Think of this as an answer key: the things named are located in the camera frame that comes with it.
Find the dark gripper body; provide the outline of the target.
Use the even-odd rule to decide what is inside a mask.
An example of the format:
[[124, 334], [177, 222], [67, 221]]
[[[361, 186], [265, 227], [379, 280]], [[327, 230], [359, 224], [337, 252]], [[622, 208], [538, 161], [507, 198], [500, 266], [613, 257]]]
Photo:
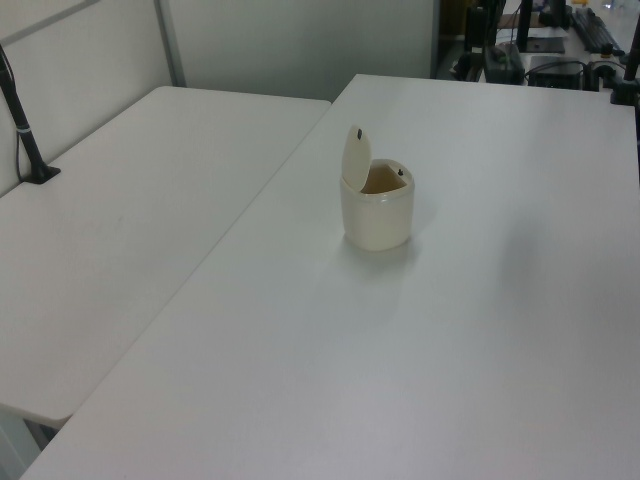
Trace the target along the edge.
[[487, 46], [484, 49], [484, 70], [487, 72], [523, 72], [520, 51], [512, 43]]

